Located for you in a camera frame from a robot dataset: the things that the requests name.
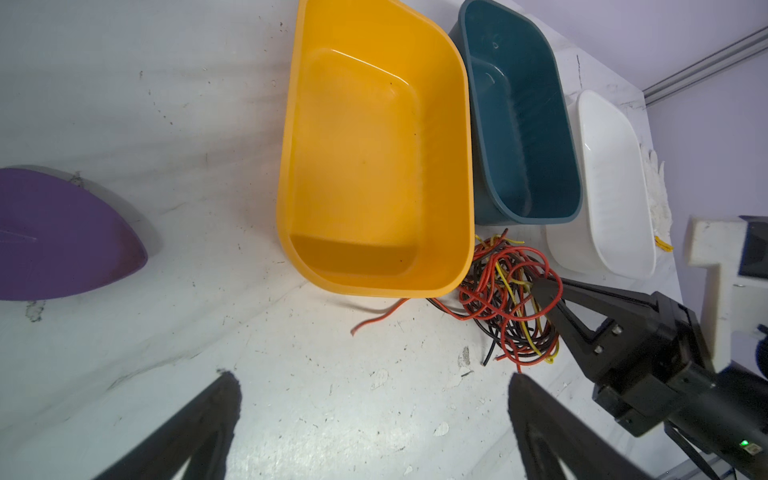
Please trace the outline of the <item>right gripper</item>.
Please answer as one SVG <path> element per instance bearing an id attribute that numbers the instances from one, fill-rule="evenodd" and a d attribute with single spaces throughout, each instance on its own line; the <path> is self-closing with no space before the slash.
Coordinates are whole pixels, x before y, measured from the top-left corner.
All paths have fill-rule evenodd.
<path id="1" fill-rule="evenodd" d="M 696 316 L 672 298 L 545 278 L 533 282 L 532 293 L 550 306 L 546 317 L 582 373 L 598 381 L 593 400 L 631 435 L 644 435 L 714 387 Z M 591 330 L 570 303 L 606 319 Z M 650 337 L 626 347 L 622 362 L 611 369 L 616 336 Z"/>

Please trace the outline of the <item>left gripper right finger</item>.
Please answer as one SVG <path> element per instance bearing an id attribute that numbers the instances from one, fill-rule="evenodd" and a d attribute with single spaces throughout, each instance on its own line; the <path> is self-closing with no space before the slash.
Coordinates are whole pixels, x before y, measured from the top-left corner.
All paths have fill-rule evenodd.
<path id="1" fill-rule="evenodd" d="M 648 477 L 527 375 L 512 375 L 508 413 L 529 479 Z"/>

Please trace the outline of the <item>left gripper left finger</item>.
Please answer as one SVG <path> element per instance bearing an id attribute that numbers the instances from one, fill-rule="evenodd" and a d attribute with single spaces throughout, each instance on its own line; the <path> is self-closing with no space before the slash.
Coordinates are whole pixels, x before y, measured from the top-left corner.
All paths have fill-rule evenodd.
<path id="1" fill-rule="evenodd" d="M 100 479 L 223 479 L 240 417 L 238 380 L 224 371 Z"/>

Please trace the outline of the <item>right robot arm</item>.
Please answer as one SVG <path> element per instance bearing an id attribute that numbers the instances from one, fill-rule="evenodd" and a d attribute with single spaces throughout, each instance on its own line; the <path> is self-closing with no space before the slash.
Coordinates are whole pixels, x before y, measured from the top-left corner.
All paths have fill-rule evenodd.
<path id="1" fill-rule="evenodd" d="M 716 371 L 695 314 L 660 293 L 538 278 L 544 308 L 593 399 L 635 437 L 658 424 L 690 458 L 715 453 L 749 479 L 767 476 L 767 382 Z"/>

